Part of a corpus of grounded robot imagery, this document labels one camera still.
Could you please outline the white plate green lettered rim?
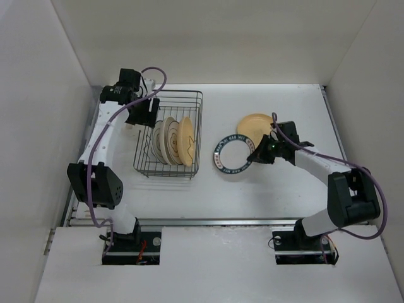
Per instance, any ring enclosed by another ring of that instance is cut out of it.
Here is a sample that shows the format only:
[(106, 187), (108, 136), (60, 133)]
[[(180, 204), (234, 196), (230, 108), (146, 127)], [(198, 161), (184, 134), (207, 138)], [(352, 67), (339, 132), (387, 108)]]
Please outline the white plate green lettered rim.
[(223, 174), (240, 174), (252, 164), (253, 141), (243, 134), (231, 134), (220, 140), (213, 151), (213, 163)]

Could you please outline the yellow deep plate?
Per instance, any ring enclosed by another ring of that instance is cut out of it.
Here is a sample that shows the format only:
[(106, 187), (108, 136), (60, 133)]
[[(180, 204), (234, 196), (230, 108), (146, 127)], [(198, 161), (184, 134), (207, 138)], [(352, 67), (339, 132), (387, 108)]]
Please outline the yellow deep plate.
[(272, 123), (273, 118), (266, 114), (249, 114), (239, 121), (237, 132), (249, 138), (253, 138), (259, 134), (269, 134), (272, 130)]

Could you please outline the cream deep plate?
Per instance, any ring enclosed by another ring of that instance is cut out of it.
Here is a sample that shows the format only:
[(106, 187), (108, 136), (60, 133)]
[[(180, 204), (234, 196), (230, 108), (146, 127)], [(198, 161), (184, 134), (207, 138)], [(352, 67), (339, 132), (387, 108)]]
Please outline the cream deep plate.
[(169, 165), (175, 165), (175, 161), (170, 155), (167, 138), (168, 138), (168, 128), (171, 122), (174, 121), (173, 117), (167, 117), (163, 120), (161, 128), (160, 128), (160, 150), (162, 152), (163, 159)]

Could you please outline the grey wire dish rack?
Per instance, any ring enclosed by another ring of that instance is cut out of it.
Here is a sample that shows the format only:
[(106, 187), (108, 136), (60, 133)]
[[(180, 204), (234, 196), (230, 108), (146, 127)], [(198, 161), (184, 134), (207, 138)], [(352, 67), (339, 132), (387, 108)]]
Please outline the grey wire dish rack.
[(203, 94), (163, 90), (154, 127), (142, 126), (136, 137), (134, 169), (146, 177), (192, 179), (199, 169)]

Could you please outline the yellow shallow plate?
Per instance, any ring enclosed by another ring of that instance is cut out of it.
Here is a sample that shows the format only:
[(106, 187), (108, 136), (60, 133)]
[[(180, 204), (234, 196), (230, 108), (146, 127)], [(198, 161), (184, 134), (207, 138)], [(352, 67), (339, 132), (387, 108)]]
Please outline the yellow shallow plate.
[(195, 143), (194, 129), (189, 117), (183, 117), (177, 130), (177, 148), (180, 160), (186, 167), (193, 164)]

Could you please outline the white plate thin green rim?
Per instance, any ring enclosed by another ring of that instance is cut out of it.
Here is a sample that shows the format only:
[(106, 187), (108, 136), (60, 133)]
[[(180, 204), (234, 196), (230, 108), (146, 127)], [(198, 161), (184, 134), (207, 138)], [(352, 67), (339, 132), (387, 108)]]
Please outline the white plate thin green rim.
[(152, 136), (151, 136), (151, 142), (152, 142), (152, 147), (153, 147), (153, 154), (156, 157), (156, 159), (162, 163), (166, 164), (167, 162), (163, 158), (162, 151), (160, 148), (160, 129), (161, 129), (162, 121), (159, 120), (156, 122), (155, 127), (153, 128), (152, 131)]

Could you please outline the white plate flower emblem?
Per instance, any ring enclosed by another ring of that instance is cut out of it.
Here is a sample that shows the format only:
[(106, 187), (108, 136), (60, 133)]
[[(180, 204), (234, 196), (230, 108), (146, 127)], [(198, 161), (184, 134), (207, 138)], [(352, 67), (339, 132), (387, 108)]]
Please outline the white plate flower emblem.
[(167, 143), (168, 143), (168, 148), (171, 157), (175, 161), (176, 165), (182, 165), (182, 160), (179, 156), (178, 152), (178, 147), (177, 147), (177, 130), (178, 130), (179, 123), (174, 120), (173, 122), (170, 123), (169, 128), (168, 128), (168, 138), (167, 138)]

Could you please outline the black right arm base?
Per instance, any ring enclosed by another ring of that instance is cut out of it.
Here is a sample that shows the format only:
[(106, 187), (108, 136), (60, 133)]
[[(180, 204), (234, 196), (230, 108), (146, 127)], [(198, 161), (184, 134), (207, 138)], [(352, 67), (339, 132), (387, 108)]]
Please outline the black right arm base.
[(268, 245), (275, 251), (277, 265), (336, 265), (339, 252), (331, 239), (326, 236), (315, 236), (307, 242), (297, 240), (292, 230), (273, 230)]

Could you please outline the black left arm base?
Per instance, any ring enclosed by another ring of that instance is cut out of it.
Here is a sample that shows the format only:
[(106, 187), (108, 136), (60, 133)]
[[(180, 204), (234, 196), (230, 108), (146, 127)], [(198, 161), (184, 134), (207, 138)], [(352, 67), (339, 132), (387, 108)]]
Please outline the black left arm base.
[(142, 231), (139, 220), (134, 225), (134, 230), (129, 234), (114, 232), (110, 248), (110, 232), (99, 235), (104, 241), (102, 264), (103, 265), (159, 265), (162, 233), (161, 231)]

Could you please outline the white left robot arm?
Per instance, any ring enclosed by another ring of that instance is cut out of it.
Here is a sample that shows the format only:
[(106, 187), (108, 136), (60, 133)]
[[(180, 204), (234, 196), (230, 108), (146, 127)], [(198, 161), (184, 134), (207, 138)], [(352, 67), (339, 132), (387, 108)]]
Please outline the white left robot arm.
[(97, 118), (89, 142), (76, 163), (70, 163), (67, 175), (79, 202), (85, 203), (91, 217), (101, 210), (119, 242), (127, 250), (140, 246), (141, 234), (135, 231), (136, 217), (122, 202), (124, 186), (112, 170), (117, 139), (123, 127), (154, 127), (159, 99), (155, 81), (133, 69), (121, 69), (116, 84), (105, 86), (100, 94)]

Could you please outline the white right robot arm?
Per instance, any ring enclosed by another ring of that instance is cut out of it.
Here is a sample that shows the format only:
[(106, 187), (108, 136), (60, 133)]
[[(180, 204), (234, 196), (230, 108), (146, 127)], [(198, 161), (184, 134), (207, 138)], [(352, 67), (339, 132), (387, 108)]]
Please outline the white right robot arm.
[(282, 158), (327, 187), (326, 208), (296, 221), (292, 240), (297, 247), (308, 248), (317, 236), (379, 217), (376, 186), (369, 171), (324, 155), (312, 143), (301, 141), (292, 121), (272, 126), (274, 130), (263, 135), (247, 160), (273, 164)]

